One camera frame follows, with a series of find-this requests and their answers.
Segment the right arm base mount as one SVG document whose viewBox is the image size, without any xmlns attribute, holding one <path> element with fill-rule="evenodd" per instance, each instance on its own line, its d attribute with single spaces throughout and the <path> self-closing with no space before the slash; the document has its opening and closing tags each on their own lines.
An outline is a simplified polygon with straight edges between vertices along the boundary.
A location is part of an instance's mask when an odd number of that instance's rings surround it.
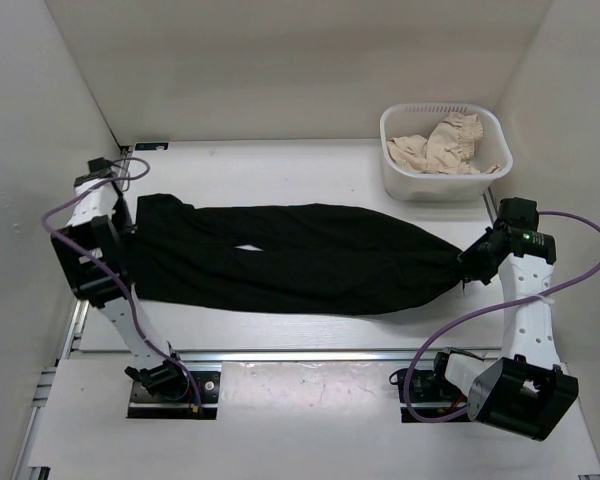
<svg viewBox="0 0 600 480">
<path fill-rule="evenodd" d="M 402 421 L 482 423 L 500 373 L 499 362 L 459 351 L 441 352 L 428 370 L 402 368 L 389 377 L 398 388 Z"/>
</svg>

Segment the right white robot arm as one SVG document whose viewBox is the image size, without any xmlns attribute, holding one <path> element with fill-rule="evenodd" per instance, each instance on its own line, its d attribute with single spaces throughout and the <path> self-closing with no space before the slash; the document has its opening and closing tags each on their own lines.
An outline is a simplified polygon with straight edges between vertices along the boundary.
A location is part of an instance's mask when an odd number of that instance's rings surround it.
<svg viewBox="0 0 600 480">
<path fill-rule="evenodd" d="M 508 305 L 501 355 L 488 362 L 447 348 L 435 358 L 429 387 L 444 400 L 461 393 L 474 422 L 543 441 L 576 400 L 579 385 L 563 372 L 555 348 L 543 292 L 551 285 L 556 247 L 538 225 L 536 202 L 505 199 L 493 226 L 460 255 L 465 280 L 500 279 Z"/>
</svg>

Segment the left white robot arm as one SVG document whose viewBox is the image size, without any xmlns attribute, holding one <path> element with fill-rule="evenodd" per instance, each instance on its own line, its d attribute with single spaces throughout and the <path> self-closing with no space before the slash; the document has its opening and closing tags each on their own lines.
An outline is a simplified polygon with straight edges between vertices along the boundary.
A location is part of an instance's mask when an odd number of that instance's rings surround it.
<svg viewBox="0 0 600 480">
<path fill-rule="evenodd" d="M 118 182 L 88 176 L 75 197 L 42 217 L 74 296 L 107 318 L 132 355 L 126 374 L 153 396 L 179 401 L 195 390 L 179 354 L 139 305 L 122 235 L 131 219 Z"/>
</svg>

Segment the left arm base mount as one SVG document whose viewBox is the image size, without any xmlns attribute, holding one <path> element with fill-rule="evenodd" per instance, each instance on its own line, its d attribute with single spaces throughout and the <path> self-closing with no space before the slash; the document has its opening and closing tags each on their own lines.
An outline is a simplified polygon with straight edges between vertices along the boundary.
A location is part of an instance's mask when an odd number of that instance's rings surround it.
<svg viewBox="0 0 600 480">
<path fill-rule="evenodd" d="M 185 374 L 172 362 L 153 369 L 125 368 L 132 386 L 130 419 L 215 420 L 221 390 L 221 368 L 203 366 Z"/>
</svg>

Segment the black trousers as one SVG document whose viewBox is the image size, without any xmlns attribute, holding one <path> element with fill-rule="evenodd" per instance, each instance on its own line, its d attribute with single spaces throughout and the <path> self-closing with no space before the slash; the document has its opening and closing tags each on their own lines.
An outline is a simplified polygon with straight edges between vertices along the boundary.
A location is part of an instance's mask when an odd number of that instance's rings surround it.
<svg viewBox="0 0 600 480">
<path fill-rule="evenodd" d="M 230 311 L 387 314 L 462 279 L 456 246 L 353 206 L 197 208 L 154 194 L 124 244 L 139 298 Z"/>
</svg>

